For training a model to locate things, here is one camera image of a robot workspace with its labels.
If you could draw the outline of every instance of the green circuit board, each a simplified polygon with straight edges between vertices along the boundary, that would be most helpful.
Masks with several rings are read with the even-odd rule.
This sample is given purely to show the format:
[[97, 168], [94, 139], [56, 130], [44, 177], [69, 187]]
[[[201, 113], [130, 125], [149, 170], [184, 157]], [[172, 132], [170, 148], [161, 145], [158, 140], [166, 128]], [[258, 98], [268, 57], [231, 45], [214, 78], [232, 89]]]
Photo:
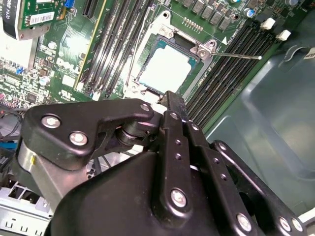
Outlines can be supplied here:
[[[82, 15], [85, 0], [76, 0], [74, 6], [66, 10], [64, 19], [53, 23], [50, 31], [39, 38], [33, 69], [17, 74], [17, 65], [6, 60], [5, 55], [0, 55], [0, 92], [5, 95], [0, 97], [0, 102], [12, 108], [29, 108], [40, 104], [91, 101], [93, 91], [82, 81], [82, 76], [94, 59], [114, 2], [116, 1], [98, 1], [94, 16], [88, 19]], [[297, 24], [307, 13], [300, 6], [287, 7], [280, 0], [274, 1], [273, 4], [268, 0], [243, 0], [238, 3], [208, 0], [203, 3], [203, 9], [210, 7], [213, 10], [209, 17], [202, 16], [204, 10], [198, 12], [198, 9], [194, 8], [196, 0], [192, 0], [190, 4], [186, 0], [155, 0], [148, 9], [143, 32], [161, 12], [167, 10], [171, 12], [171, 24], [174, 27], [201, 43], [215, 39], [218, 44], [216, 51], [224, 52], [248, 20], [244, 9], [249, 4], [256, 13], [269, 9], [273, 16], [282, 18], [284, 24], [289, 25]], [[282, 13], [284, 9], [287, 9], [285, 15]], [[215, 14], [220, 19], [213, 20]], [[227, 27], [221, 26], [224, 19], [229, 22]], [[147, 50], [150, 50], [150, 44], [147, 45]], [[146, 56], [144, 50], [135, 63], [142, 67]], [[197, 64], [188, 74], [178, 89], [179, 94], [186, 92], [202, 65], [202, 62]], [[49, 82], [44, 86], [40, 83], [43, 77], [49, 77]], [[100, 99], [123, 98], [125, 79], [120, 75], [110, 96], [103, 91]]]

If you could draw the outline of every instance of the connector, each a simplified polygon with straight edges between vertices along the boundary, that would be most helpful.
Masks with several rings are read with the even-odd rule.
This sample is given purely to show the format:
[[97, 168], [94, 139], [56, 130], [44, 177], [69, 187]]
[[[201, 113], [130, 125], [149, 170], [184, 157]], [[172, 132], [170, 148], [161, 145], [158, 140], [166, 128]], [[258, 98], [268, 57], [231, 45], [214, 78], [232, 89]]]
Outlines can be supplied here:
[[64, 6], [66, 8], [72, 8], [74, 5], [74, 0], [66, 0], [65, 3], [64, 3]]
[[270, 30], [272, 26], [275, 24], [275, 20], [272, 18], [268, 18], [266, 21], [260, 24], [260, 28], [262, 30]]
[[285, 29], [284, 31], [282, 31], [276, 36], [276, 39], [280, 41], [286, 41], [290, 35], [291, 35], [291, 32]]

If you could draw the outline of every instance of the metal rod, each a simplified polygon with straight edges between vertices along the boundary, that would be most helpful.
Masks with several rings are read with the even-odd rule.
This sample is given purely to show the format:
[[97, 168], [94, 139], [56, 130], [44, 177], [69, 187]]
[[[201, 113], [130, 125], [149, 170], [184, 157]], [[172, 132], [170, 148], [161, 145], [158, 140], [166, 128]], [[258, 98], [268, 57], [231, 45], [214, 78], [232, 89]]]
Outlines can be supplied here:
[[254, 59], [254, 60], [261, 60], [262, 56], [247, 56], [241, 54], [233, 54], [233, 53], [213, 53], [214, 56], [221, 56], [221, 57], [232, 57], [232, 58], [242, 58], [242, 59]]

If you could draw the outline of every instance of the screw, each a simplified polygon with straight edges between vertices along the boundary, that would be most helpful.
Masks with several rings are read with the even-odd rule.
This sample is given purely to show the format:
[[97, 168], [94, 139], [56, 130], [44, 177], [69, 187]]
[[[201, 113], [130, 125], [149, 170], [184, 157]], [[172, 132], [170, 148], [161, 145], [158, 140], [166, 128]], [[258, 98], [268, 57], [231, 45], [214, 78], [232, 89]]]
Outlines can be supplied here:
[[141, 104], [141, 106], [140, 106], [143, 110], [145, 110], [146, 112], [148, 112], [149, 110], [150, 110], [150, 108], [148, 107], [148, 105], [147, 104]]
[[201, 58], [203, 58], [205, 55], [206, 55], [206, 52], [205, 52], [205, 51], [201, 51], [201, 52], [200, 52], [200, 57], [201, 57]]
[[171, 113], [171, 117], [174, 119], [178, 119], [177, 115], [175, 113]]
[[243, 230], [245, 230], [247, 232], [252, 230], [252, 225], [245, 215], [238, 213], [237, 214], [237, 221], [238, 221], [238, 223], [240, 223]]
[[183, 192], [177, 189], [172, 190], [171, 198], [172, 198], [173, 203], [178, 207], [184, 207], [187, 204], [187, 199], [185, 195], [183, 194]]
[[298, 231], [300, 231], [300, 232], [303, 231], [302, 225], [301, 225], [300, 222], [298, 222], [296, 219], [292, 219], [292, 223], [293, 223], [294, 227], [295, 227]]
[[60, 120], [53, 116], [46, 116], [43, 119], [41, 119], [41, 123], [50, 129], [55, 129], [60, 126]]
[[219, 143], [219, 146], [220, 146], [221, 149], [226, 150], [226, 146], [224, 144]]
[[191, 125], [192, 125], [192, 128], [193, 128], [194, 130], [199, 130], [199, 128], [198, 128], [197, 125], [195, 125], [195, 124], [191, 124]]
[[288, 231], [288, 232], [291, 231], [291, 227], [290, 227], [290, 225], [289, 225], [289, 223], [287, 222], [286, 219], [280, 217], [280, 218], [279, 218], [279, 221], [280, 221], [281, 226], [282, 226], [286, 231]]
[[85, 134], [81, 132], [73, 132], [70, 134], [70, 141], [77, 146], [83, 146], [87, 144], [88, 138]]

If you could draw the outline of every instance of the white label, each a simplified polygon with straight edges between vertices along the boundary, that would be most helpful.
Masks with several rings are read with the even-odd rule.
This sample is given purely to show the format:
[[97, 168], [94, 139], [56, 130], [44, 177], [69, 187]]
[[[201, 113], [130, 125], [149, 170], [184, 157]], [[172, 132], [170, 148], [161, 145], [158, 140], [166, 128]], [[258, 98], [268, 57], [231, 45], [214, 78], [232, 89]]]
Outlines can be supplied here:
[[32, 15], [30, 19], [30, 25], [51, 21], [54, 19], [54, 12], [42, 13], [37, 15]]
[[312, 59], [315, 58], [315, 48], [311, 48], [309, 53], [304, 57], [304, 59]]
[[36, 0], [36, 3], [46, 3], [51, 2], [51, 0]]

